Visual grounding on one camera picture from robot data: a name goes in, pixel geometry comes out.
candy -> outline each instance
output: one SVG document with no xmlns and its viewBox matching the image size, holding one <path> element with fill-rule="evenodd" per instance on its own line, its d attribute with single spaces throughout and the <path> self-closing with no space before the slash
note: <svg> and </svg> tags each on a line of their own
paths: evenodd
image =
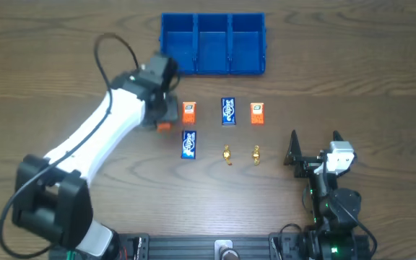
<svg viewBox="0 0 416 260">
<path fill-rule="evenodd" d="M 182 131 L 182 159 L 195 159 L 196 131 Z"/>
<path fill-rule="evenodd" d="M 196 102 L 182 102 L 182 124 L 195 124 Z"/>
<path fill-rule="evenodd" d="M 223 97 L 221 99 L 222 104 L 222 125 L 232 126 L 235 125 L 235 98 Z"/>
<path fill-rule="evenodd" d="M 252 103 L 250 105 L 251 124 L 264 125 L 264 103 Z"/>
</svg>

wood grain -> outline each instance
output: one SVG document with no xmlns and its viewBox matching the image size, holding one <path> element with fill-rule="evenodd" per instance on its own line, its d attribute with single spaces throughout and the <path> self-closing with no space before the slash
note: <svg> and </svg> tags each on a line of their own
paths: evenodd
<svg viewBox="0 0 416 260">
<path fill-rule="evenodd" d="M 152 235 L 309 225 L 300 202 L 306 182 L 282 165 L 290 132 L 314 155 L 338 129 L 359 155 L 339 184 L 362 194 L 360 220 L 378 239 L 376 259 L 416 258 L 414 0 L 0 1 L 0 211 L 17 163 L 65 140 L 102 99 L 94 38 L 118 33 L 146 61 L 159 48 L 161 12 L 265 12 L 266 73 L 183 79 L 180 100 L 198 103 L 197 159 L 179 159 L 180 133 L 129 134 L 92 187 L 96 218 Z M 101 58 L 110 75 L 133 66 L 113 42 Z M 220 125 L 223 96 L 237 97 L 234 128 Z M 251 102 L 265 103 L 263 127 L 249 123 Z M 10 222 L 6 237 L 25 253 L 46 245 Z M 1 249 L 0 259 L 8 259 Z"/>
</svg>

wooden tabletop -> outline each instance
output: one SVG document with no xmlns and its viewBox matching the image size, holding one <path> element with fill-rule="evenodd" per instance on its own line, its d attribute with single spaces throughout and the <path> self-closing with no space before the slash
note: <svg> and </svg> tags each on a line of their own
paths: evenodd
<svg viewBox="0 0 416 260">
<path fill-rule="evenodd" d="M 18 162 L 62 143 L 103 99 L 93 40 L 118 33 L 145 62 L 159 49 L 162 12 L 265 12 L 266 72 L 183 78 L 179 100 L 198 106 L 197 159 L 180 158 L 180 132 L 131 132 L 92 185 L 99 221 L 151 235 L 311 225 L 306 180 L 282 162 L 293 129 L 306 155 L 327 148 L 337 129 L 359 156 L 339 185 L 362 195 L 359 219 L 378 239 L 376 259 L 416 258 L 416 0 L 0 1 L 0 213 Z M 109 75 L 134 68 L 118 43 L 104 44 L 101 58 Z M 225 96 L 237 101 L 228 129 Z M 265 104 L 264 126 L 250 124 L 252 102 Z M 47 244 L 10 221 L 5 234 L 19 252 Z"/>
</svg>

orange tic tac box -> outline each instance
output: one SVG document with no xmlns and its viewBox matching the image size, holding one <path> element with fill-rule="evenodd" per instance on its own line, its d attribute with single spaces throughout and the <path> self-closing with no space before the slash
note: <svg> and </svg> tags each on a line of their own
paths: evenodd
<svg viewBox="0 0 416 260">
<path fill-rule="evenodd" d="M 182 102 L 182 124 L 195 124 L 196 102 Z"/>
<path fill-rule="evenodd" d="M 264 125 L 264 103 L 252 103 L 250 105 L 251 124 Z"/>
</svg>

blue plastic bin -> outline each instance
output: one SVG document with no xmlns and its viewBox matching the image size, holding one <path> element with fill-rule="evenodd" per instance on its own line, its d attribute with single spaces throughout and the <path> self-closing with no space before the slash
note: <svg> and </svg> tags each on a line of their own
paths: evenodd
<svg viewBox="0 0 416 260">
<path fill-rule="evenodd" d="M 162 14 L 160 50 L 184 74 L 263 74 L 264 13 Z"/>
</svg>

